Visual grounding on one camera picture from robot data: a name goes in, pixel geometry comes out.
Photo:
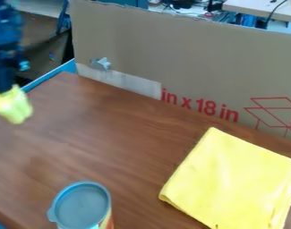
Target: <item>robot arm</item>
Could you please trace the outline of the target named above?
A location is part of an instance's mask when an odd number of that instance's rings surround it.
[[[29,69],[21,54],[21,17],[0,0],[0,115],[11,123],[23,123],[32,115],[27,96],[14,85],[16,70]]]

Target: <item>yellow microfiber towel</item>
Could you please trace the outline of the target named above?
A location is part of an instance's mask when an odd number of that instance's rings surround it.
[[[291,158],[210,128],[158,197],[212,229],[281,229]]]

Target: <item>red line drawing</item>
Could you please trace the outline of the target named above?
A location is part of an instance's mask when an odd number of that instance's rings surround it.
[[[255,117],[255,119],[257,120],[257,123],[255,125],[255,129],[258,130],[260,123],[265,124],[268,127],[272,127],[272,128],[284,128],[285,132],[284,132],[284,138],[287,136],[288,131],[291,131],[291,123],[290,124],[286,124],[284,123],[282,120],[280,120],[278,117],[276,117],[271,111],[272,110],[284,110],[284,112],[286,111],[291,111],[291,105],[290,106],[284,106],[284,107],[280,107],[280,106],[263,106],[260,104],[260,102],[265,101],[265,100],[284,100],[288,103],[291,104],[291,99],[289,99],[288,97],[272,97],[272,98],[251,98],[251,101],[256,105],[256,107],[245,107],[244,110],[247,111],[249,114],[251,114],[253,117]],[[268,124],[267,121],[261,119],[261,117],[259,117],[258,115],[254,114],[252,111],[253,110],[261,110],[264,111],[267,115],[269,115],[274,121],[276,121],[277,125],[274,124]]]

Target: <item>shelf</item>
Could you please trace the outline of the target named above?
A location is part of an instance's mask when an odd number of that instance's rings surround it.
[[[57,18],[64,0],[7,0],[14,8],[22,12],[34,13]]]

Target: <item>cardboard backdrop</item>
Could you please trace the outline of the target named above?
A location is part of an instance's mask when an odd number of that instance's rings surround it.
[[[160,83],[168,103],[291,139],[291,35],[85,0],[70,14],[81,75],[133,91],[147,79],[141,94]],[[113,71],[91,67],[102,57]]]

